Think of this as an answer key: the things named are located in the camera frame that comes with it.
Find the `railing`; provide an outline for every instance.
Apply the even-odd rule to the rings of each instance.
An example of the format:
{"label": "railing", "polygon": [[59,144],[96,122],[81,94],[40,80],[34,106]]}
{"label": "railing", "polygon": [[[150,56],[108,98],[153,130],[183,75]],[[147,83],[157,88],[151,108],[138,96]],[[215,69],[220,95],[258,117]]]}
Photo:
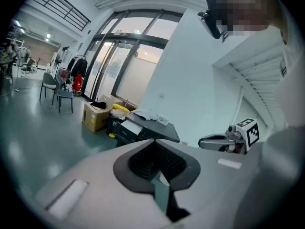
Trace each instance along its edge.
{"label": "railing", "polygon": [[82,31],[91,21],[67,0],[33,0]]}
{"label": "railing", "polygon": [[222,39],[223,39],[223,43],[224,41],[231,35],[231,31],[222,31],[221,32],[221,36],[222,36]]}
{"label": "railing", "polygon": [[285,63],[284,59],[280,62],[280,70],[281,70],[282,77],[287,75],[287,68],[286,68],[286,63]]}

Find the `cardboard box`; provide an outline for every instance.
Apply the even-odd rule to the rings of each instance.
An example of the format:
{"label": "cardboard box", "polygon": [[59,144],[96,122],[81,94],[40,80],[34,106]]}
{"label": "cardboard box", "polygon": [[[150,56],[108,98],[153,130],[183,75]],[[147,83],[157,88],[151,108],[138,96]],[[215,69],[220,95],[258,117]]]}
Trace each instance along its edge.
{"label": "cardboard box", "polygon": [[123,102],[123,106],[125,106],[126,109],[128,109],[130,112],[135,110],[135,109],[138,109],[137,106],[135,105],[132,105],[131,103],[126,103],[125,101]]}
{"label": "cardboard box", "polygon": [[113,104],[119,104],[121,106],[124,106],[122,100],[120,100],[120,99],[118,99],[118,98],[116,98],[116,97],[114,97],[112,95],[105,95],[105,94],[103,94],[99,98],[98,102],[99,103],[100,102],[105,102],[106,103],[106,109],[109,109],[109,110],[112,110],[112,105]]}
{"label": "cardboard box", "polygon": [[109,110],[100,109],[90,105],[91,103],[85,103],[84,111],[82,113],[82,122],[85,126],[94,134],[98,131],[107,128],[109,119]]}

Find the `office chair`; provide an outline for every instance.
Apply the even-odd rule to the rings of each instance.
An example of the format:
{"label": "office chair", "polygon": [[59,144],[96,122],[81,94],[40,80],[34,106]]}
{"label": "office chair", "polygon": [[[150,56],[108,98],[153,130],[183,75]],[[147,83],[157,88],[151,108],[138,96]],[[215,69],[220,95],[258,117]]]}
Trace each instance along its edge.
{"label": "office chair", "polygon": [[32,66],[33,62],[34,62],[34,60],[30,59],[28,61],[28,63],[26,64],[26,67],[23,67],[21,70],[25,71],[28,74],[31,71],[31,66]]}

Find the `white label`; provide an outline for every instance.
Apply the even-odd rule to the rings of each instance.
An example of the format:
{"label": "white label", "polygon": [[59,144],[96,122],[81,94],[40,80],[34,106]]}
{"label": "white label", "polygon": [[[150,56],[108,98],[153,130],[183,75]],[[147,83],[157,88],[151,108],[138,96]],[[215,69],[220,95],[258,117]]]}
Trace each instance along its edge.
{"label": "white label", "polygon": [[228,167],[231,167],[234,169],[239,169],[242,166],[242,163],[234,162],[234,161],[223,159],[223,158],[218,160],[218,164],[223,165],[223,166],[228,166]]}

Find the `yellow object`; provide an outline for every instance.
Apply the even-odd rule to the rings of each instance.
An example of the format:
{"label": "yellow object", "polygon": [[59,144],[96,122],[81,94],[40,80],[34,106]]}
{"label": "yellow object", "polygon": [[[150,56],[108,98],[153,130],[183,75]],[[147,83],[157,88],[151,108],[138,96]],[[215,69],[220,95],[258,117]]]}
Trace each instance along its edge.
{"label": "yellow object", "polygon": [[128,109],[126,109],[125,107],[123,106],[120,106],[119,104],[113,104],[113,108],[114,109],[122,109],[123,111],[129,113],[130,111]]}

